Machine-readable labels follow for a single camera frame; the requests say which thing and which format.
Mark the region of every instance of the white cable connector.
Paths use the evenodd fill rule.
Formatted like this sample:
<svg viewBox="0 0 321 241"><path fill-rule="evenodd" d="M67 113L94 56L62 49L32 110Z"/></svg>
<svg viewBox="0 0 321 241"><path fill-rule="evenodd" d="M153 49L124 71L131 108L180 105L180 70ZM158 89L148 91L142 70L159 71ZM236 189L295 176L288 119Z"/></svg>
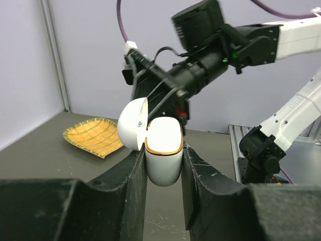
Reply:
<svg viewBox="0 0 321 241"><path fill-rule="evenodd" d="M317 17L321 17L319 13L321 13L321 8L317 7L315 9L311 10L311 13L313 13L314 15L316 15Z"/></svg>
<svg viewBox="0 0 321 241"><path fill-rule="evenodd" d="M131 50L131 49L137 49L137 44L133 41L127 41L126 44L125 44L125 55L128 54L128 52Z"/></svg>

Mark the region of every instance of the black cable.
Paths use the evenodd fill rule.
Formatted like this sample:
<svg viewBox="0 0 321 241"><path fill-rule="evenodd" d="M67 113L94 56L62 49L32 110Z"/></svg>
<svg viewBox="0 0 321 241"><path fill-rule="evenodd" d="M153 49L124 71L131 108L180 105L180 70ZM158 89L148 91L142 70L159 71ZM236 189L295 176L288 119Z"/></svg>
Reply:
<svg viewBox="0 0 321 241"><path fill-rule="evenodd" d="M165 46L165 47L162 47L162 48L158 49L158 51L157 51L156 54L155 54L154 59L152 60L152 63L155 63L156 58L158 57L158 55L159 55L161 52L166 51L166 50L172 51L172 52L173 52L176 56L178 56L178 57L188 57L188 56L189 56L188 53L179 54L179 53L178 53L175 49L173 49L172 47Z"/></svg>

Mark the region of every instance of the white robotic arm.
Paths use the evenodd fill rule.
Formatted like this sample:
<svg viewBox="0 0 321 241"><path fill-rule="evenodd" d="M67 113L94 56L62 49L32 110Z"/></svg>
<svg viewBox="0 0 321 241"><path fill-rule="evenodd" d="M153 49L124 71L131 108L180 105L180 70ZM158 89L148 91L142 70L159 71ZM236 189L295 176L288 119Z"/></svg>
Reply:
<svg viewBox="0 0 321 241"><path fill-rule="evenodd" d="M274 22L279 27L275 60L321 51L321 17ZM269 182L293 141L321 116L321 68L288 103L240 142L248 160L243 183Z"/></svg>
<svg viewBox="0 0 321 241"><path fill-rule="evenodd" d="M276 60L321 50L321 17L266 23L280 25Z"/></svg>
<svg viewBox="0 0 321 241"><path fill-rule="evenodd" d="M261 131L275 137L275 143L287 151L293 141L321 116L321 68L288 103L261 123Z"/></svg>

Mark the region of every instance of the metal frame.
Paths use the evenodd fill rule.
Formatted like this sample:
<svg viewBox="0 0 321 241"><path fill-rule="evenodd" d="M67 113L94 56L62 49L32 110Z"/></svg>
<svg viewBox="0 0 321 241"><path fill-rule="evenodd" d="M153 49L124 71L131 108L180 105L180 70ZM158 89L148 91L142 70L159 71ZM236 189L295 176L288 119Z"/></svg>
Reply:
<svg viewBox="0 0 321 241"><path fill-rule="evenodd" d="M311 133L312 127L313 127L314 123L312 123L311 125L309 125L307 128L305 128L305 130L300 134L301 137L308 137L309 134Z"/></svg>
<svg viewBox="0 0 321 241"><path fill-rule="evenodd" d="M232 145L232 154L233 154L233 163L234 163L234 171L235 171L235 179L237 182L241 181L241 174L239 171L238 159L243 158L243 154L240 151L239 145L242 138L251 130L249 127L241 127L235 125L229 125L228 133L231 138Z"/></svg>
<svg viewBox="0 0 321 241"><path fill-rule="evenodd" d="M60 51L58 47L57 35L53 23L53 14L49 0L38 0L40 12L45 27L45 33L49 43L49 50L52 58L55 77L58 83L60 99L65 112L72 112L68 88L61 62Z"/></svg>
<svg viewBox="0 0 321 241"><path fill-rule="evenodd" d="M313 123L309 137L312 139L319 139L321 135L321 116Z"/></svg>

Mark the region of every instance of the gold trim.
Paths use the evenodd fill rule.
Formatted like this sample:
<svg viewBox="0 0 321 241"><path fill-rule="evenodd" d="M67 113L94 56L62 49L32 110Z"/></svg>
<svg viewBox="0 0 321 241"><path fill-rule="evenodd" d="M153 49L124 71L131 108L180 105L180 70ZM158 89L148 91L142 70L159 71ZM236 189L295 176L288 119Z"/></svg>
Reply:
<svg viewBox="0 0 321 241"><path fill-rule="evenodd" d="M151 123L152 123L152 121L148 124L147 130L149 129ZM183 129L182 129L181 124L180 124L180 128L181 128L181 137L182 138L181 138L181 145L180 145L180 147L178 147L177 150L175 150L173 152L156 152L156 151L153 151L152 149L149 148L148 143L147 143L147 137L145 137L145 148L146 148L146 150L149 153L151 153L153 155L156 155L156 156L171 156L171 155L177 154L178 152L180 152L182 150L183 145L184 145Z"/></svg>

